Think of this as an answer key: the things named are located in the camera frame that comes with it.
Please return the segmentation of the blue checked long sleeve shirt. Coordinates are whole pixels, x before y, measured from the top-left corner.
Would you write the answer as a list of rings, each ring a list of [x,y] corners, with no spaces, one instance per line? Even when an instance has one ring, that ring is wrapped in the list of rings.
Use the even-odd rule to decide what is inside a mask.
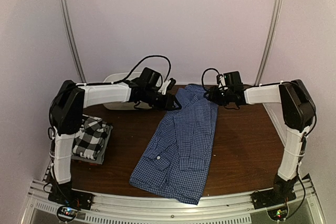
[[[218,106],[204,97],[201,85],[178,89],[180,110],[160,121],[129,183],[181,203],[197,205],[203,195],[216,129]]]

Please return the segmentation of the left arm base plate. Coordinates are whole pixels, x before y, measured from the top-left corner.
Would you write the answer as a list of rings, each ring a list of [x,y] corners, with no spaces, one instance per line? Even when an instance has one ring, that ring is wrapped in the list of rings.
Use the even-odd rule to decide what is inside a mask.
[[[49,193],[48,200],[71,208],[90,210],[93,194],[72,190],[66,198],[56,187],[53,187]]]

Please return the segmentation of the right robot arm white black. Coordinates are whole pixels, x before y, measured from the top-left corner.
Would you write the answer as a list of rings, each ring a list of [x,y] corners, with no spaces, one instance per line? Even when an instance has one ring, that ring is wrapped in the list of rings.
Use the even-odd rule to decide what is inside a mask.
[[[316,125],[316,106],[300,79],[251,86],[243,84],[238,71],[218,74],[217,84],[205,88],[205,98],[220,106],[277,103],[287,127],[286,143],[280,167],[269,192],[272,203],[289,198],[299,180],[299,166],[305,155],[307,137]]]

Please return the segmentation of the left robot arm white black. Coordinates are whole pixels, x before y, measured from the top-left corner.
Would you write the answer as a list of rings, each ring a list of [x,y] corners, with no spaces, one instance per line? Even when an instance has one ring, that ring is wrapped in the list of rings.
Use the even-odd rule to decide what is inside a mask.
[[[164,80],[158,86],[160,77],[160,73],[146,67],[134,79],[125,77],[97,83],[66,80],[62,84],[49,109],[52,196],[64,205],[71,205],[76,199],[71,184],[71,148],[86,108],[106,103],[138,102],[163,111],[182,108],[175,95],[169,92],[176,83],[175,79]]]

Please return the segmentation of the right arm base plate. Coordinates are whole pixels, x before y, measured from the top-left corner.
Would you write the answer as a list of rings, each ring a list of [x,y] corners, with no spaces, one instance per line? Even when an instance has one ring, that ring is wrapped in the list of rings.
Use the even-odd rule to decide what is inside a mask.
[[[290,192],[288,196],[277,196],[273,189],[263,191],[256,190],[250,196],[254,209],[283,205],[286,201],[296,199],[296,194],[294,192]]]

